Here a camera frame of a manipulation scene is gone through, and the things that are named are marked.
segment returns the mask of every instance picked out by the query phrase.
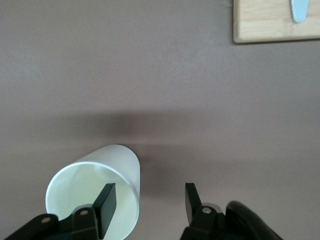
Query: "cup rim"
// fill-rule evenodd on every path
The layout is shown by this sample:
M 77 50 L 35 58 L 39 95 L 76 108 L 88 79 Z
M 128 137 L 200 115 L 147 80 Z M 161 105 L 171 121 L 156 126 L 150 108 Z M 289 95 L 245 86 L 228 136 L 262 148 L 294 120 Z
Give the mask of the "cup rim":
M 64 171 L 68 170 L 69 168 L 72 168 L 74 166 L 79 166 L 79 165 L 94 165 L 94 166 L 100 166 L 100 167 L 103 167 L 105 169 L 108 169 L 112 172 L 114 172 L 115 174 L 117 174 L 120 178 L 122 178 L 124 180 L 124 182 L 130 187 L 133 195 L 134 195 L 134 198 L 135 198 L 135 204 L 136 204 L 136 216 L 135 216 L 135 221 L 134 221 L 134 224 L 132 225 L 132 228 L 130 228 L 130 230 L 128 231 L 128 233 L 121 239 L 121 240 L 124 240 L 126 237 L 129 236 L 129 234 L 134 230 L 135 226 L 137 225 L 137 222 L 138 222 L 138 218 L 139 218 L 139 212 L 140 212 L 140 208 L 139 208 L 139 198 L 137 196 L 137 193 L 135 191 L 135 188 L 134 186 L 120 173 L 118 172 L 117 170 L 115 170 L 114 168 L 108 166 L 108 165 L 105 165 L 103 163 L 100 163 L 100 162 L 96 162 L 96 161 L 77 161 L 77 162 L 74 162 L 74 163 L 71 163 L 65 167 L 63 167 L 62 169 L 60 169 L 54 176 L 53 178 L 50 180 L 50 183 L 48 185 L 48 187 L 46 188 L 46 192 L 45 192 L 45 209 L 46 209 L 46 212 L 47 213 L 50 213 L 50 209 L 48 207 L 48 201 L 49 201 L 49 197 L 48 197 L 48 192 L 50 191 L 54 181 L 56 180 L 56 178 Z

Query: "black plastic part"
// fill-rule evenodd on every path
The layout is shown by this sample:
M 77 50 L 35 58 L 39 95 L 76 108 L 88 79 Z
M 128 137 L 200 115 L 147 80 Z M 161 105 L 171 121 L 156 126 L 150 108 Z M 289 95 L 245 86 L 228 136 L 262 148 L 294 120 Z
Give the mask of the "black plastic part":
M 73 214 L 70 240 L 98 240 L 98 223 L 95 210 L 84 207 Z
M 187 227 L 180 240 L 210 240 L 210 231 Z
M 253 211 L 238 201 L 226 207 L 227 223 L 253 240 L 283 240 Z
M 210 209 L 210 213 L 204 213 L 203 209 Z M 211 231 L 215 228 L 217 211 L 212 207 L 199 207 L 195 212 L 190 227 L 205 231 Z
M 189 225 L 192 218 L 196 214 L 198 208 L 202 207 L 202 203 L 194 183 L 185 184 L 185 210 Z
M 117 207 L 116 184 L 108 183 L 94 201 L 92 208 L 95 211 L 98 224 L 99 238 L 103 239 L 109 228 Z
M 92 207 L 83 207 L 61 221 L 56 215 L 41 214 L 5 240 L 103 239 L 116 206 L 116 184 L 106 184 Z
M 58 222 L 56 215 L 41 214 L 27 222 L 5 240 L 41 239 L 44 235 L 55 232 L 58 229 Z
M 248 240 L 243 235 L 238 235 L 235 233 L 215 230 L 211 234 L 211 240 Z

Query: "white paper cup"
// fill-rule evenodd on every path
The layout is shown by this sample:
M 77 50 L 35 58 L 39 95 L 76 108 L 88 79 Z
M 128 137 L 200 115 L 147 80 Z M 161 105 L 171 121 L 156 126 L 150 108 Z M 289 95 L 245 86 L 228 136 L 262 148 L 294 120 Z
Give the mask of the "white paper cup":
M 140 196 L 139 160 L 125 146 L 105 146 L 61 169 L 46 190 L 46 211 L 63 220 L 77 207 L 92 205 L 111 183 L 115 183 L 116 210 L 104 239 L 123 240 L 137 224 Z

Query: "metal screw head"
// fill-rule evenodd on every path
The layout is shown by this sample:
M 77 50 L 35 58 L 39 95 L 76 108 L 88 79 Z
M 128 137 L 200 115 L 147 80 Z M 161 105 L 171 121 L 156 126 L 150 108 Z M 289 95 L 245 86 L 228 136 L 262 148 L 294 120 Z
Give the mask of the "metal screw head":
M 46 223 L 50 222 L 50 220 L 51 220 L 51 217 L 47 216 L 47 217 L 45 217 L 44 219 L 41 220 L 41 223 L 42 224 L 46 224 Z
M 87 215 L 88 214 L 88 210 L 82 210 L 81 212 L 80 212 L 80 215 Z
M 210 214 L 211 213 L 211 209 L 205 206 L 204 208 L 202 208 L 202 212 L 205 213 L 205 214 Z

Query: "wooden cutting board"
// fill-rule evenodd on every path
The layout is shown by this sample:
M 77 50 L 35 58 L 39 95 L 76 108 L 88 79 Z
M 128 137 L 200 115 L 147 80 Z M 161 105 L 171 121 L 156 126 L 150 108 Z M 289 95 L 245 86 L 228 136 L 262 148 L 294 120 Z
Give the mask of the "wooden cutting board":
M 320 39 L 320 0 L 309 0 L 306 19 L 295 23 L 290 0 L 234 0 L 236 43 Z

